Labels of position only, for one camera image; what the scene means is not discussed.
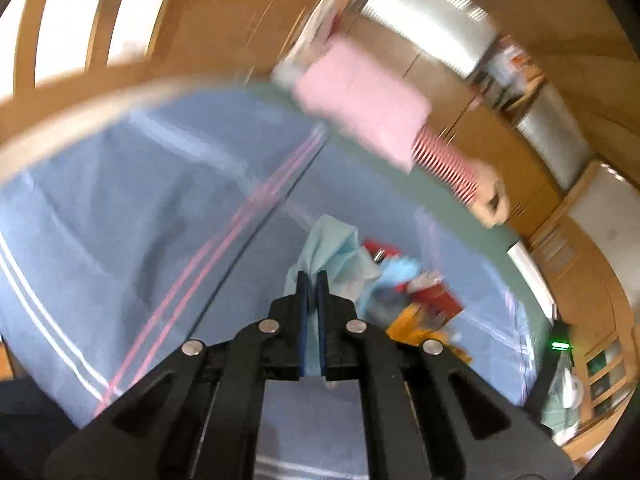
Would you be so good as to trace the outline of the light blue plastic bag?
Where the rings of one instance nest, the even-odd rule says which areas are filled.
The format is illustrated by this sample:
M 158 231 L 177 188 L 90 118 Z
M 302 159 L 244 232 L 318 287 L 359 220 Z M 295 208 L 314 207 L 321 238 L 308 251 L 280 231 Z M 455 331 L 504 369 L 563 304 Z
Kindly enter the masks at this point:
M 299 272 L 306 273 L 314 285 L 321 271 L 326 271 L 330 293 L 354 304 L 382 275 L 380 267 L 360 245 L 356 226 L 328 214 L 322 214 L 312 226 L 296 263 L 288 269 L 283 295 L 294 294 Z

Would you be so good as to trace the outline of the yellow snack wrapper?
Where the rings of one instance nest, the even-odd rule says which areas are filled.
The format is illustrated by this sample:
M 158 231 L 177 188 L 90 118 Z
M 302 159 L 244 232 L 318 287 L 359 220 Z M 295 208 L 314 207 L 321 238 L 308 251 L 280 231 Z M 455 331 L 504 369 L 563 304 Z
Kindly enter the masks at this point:
M 405 307 L 386 328 L 386 334 L 394 341 L 415 347 L 420 346 L 427 339 L 435 339 L 454 352 L 454 355 L 462 359 L 465 364 L 472 362 L 469 353 L 454 344 L 444 330 L 435 330 L 427 326 L 426 310 L 418 304 L 409 304 Z

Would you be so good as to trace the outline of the red cigarette pack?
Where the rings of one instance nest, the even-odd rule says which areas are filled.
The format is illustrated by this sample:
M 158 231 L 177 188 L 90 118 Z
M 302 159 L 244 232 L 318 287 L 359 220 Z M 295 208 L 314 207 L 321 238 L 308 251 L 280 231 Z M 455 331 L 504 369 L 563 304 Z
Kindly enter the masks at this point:
M 428 325 L 441 328 L 459 315 L 464 307 L 437 271 L 422 271 L 395 289 L 405 295 L 426 316 Z

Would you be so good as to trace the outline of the red wrapper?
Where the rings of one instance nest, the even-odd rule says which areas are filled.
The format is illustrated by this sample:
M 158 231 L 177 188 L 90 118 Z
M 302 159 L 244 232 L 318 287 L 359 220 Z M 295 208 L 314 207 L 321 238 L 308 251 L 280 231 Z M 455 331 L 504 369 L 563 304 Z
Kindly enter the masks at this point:
M 365 238 L 361 246 L 376 264 L 401 255 L 401 250 L 394 245 L 384 244 L 373 238 Z

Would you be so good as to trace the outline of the blue knotted cloth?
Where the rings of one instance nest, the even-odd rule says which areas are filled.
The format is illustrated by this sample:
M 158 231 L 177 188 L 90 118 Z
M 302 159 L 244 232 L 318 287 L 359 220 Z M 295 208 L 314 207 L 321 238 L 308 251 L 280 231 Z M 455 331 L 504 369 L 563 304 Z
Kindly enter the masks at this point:
M 416 278 L 422 270 L 420 260 L 406 256 L 385 259 L 380 264 L 381 274 L 361 294 L 360 304 L 367 304 L 378 292 L 383 295 L 398 295 L 401 287 Z

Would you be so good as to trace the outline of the blue plaid bed sheet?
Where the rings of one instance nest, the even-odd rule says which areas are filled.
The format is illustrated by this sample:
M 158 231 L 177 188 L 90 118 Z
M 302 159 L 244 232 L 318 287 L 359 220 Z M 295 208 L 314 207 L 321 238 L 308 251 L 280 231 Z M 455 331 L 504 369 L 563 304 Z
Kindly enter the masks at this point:
M 251 322 L 247 246 L 332 131 L 269 86 L 127 110 L 1 188 L 1 448 L 32 477 L 186 338 Z

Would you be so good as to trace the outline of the striped plush doll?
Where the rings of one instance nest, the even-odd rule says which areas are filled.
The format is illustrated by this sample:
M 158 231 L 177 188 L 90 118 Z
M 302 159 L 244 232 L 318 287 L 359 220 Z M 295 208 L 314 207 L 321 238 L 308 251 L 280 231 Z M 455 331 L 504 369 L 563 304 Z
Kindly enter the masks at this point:
M 446 185 L 486 229 L 500 226 L 509 218 L 510 200 L 498 171 L 445 143 L 428 125 L 416 135 L 412 157 L 416 166 Z

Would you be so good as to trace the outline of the pink pillow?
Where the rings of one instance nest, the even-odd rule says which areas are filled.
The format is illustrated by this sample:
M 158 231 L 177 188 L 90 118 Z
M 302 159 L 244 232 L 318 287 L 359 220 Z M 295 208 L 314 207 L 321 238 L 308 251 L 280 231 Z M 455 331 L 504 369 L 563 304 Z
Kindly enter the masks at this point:
M 430 101 L 359 44 L 334 38 L 326 53 L 296 79 L 300 107 L 408 174 L 412 146 L 431 115 Z

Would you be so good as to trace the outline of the white flat board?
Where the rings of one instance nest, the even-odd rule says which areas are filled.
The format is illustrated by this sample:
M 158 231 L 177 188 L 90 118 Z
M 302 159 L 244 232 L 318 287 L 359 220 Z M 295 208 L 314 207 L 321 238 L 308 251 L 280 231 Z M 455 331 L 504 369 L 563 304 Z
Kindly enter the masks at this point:
M 529 290 L 534 295 L 542 312 L 544 312 L 544 316 L 550 322 L 553 322 L 558 314 L 556 303 L 532 255 L 521 240 L 512 245 L 506 254 L 518 269 L 524 281 L 526 281 Z

